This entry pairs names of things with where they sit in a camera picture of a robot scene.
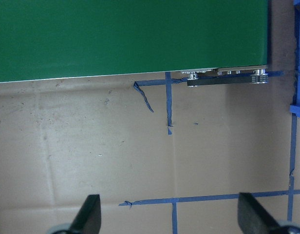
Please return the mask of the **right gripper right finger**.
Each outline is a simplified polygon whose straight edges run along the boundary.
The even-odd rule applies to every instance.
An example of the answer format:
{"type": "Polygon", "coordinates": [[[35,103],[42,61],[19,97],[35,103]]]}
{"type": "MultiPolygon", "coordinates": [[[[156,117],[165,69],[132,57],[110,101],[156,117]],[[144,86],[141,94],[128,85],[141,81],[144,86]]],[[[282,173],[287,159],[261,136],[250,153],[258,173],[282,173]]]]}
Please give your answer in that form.
{"type": "Polygon", "coordinates": [[[243,234],[275,234],[281,229],[251,193],[239,193],[237,220],[243,234]]]}

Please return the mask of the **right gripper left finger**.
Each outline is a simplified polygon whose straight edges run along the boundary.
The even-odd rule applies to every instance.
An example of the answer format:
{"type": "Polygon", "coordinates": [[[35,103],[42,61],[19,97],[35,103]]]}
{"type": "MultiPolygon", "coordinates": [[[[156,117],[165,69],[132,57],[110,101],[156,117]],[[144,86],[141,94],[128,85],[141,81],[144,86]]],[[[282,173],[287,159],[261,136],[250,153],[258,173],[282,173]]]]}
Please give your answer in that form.
{"type": "Polygon", "coordinates": [[[99,234],[101,228],[100,195],[88,195],[68,228],[69,234],[99,234]]]}

